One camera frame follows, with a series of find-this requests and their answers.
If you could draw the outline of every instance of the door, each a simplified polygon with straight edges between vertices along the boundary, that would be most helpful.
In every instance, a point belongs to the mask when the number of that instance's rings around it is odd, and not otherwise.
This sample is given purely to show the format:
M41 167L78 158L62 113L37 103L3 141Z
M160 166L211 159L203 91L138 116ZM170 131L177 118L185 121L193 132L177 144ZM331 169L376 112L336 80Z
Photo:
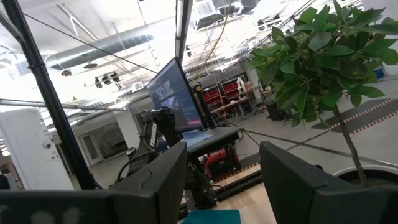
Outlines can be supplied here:
M87 155L87 159L89 160L91 165L96 164L99 161L102 161L103 158L100 153L100 149L98 149L98 145L95 142L93 134L84 134L80 136L81 142L83 143L83 147L85 148L85 152Z

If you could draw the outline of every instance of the black pole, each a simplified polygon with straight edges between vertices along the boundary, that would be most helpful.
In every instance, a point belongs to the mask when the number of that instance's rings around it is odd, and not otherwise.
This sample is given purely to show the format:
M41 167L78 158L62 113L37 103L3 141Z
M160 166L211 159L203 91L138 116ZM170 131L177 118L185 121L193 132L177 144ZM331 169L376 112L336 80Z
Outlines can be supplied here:
M62 109L61 102L58 99L57 92L50 80L49 74L40 55L40 52L22 14L21 7L17 0L2 0L10 21L17 27L22 34L25 42L21 43L29 68L36 77L37 86L43 96L44 102L49 109L50 116L60 136L62 144L67 150L71 159L71 165L75 171L77 180L82 190L95 189L96 183L90 174L86 162L81 154L79 146L73 135L65 112Z

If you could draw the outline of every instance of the ductwork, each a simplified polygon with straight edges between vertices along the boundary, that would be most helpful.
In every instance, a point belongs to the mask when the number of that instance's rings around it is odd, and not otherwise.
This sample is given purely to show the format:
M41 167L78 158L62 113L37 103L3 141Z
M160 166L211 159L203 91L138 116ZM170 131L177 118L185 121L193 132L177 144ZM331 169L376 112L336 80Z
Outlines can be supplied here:
M233 0L229 15L237 17L249 13L260 0ZM208 27L227 16L229 0L202 0L193 4L193 29Z
M108 53L115 54L125 50L125 48L129 49L150 42L154 40L156 36L159 36L159 34L168 35L169 32L173 31L173 29L171 29L173 26L175 26L175 18L170 17L162 21L97 40L90 44ZM108 56L108 54L88 45L82 45L51 55L47 58L46 63L47 66L51 68L64 70L105 56Z

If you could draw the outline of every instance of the pipe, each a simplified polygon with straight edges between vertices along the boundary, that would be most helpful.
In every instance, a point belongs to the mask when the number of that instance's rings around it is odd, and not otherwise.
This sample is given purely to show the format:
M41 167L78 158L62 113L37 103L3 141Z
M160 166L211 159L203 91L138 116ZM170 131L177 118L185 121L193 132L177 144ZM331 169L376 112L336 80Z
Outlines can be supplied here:
M27 100L12 100L12 99L0 99L0 105L3 106L31 106L46 108L47 106L43 102L27 101ZM125 111L124 109L109 109L109 108L99 108L95 106L82 106L82 105L70 105L62 104L64 109L82 109L82 110L103 110L103 111Z
M165 35L165 32L171 31L168 30L167 27L170 27L173 23L175 23L174 16L97 40L92 42L91 45L114 54L124 50L123 45L129 49L152 41L157 35ZM105 56L108 56L108 54L98 49L93 49L88 45L82 45L51 55L47 58L46 62L49 67L57 70L64 70Z

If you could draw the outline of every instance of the teal object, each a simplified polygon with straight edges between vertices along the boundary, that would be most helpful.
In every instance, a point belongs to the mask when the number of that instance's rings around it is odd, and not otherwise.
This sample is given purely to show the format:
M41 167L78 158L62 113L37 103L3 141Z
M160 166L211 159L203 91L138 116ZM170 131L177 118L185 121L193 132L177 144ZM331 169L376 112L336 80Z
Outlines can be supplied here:
M239 210L195 210L182 224L241 224Z

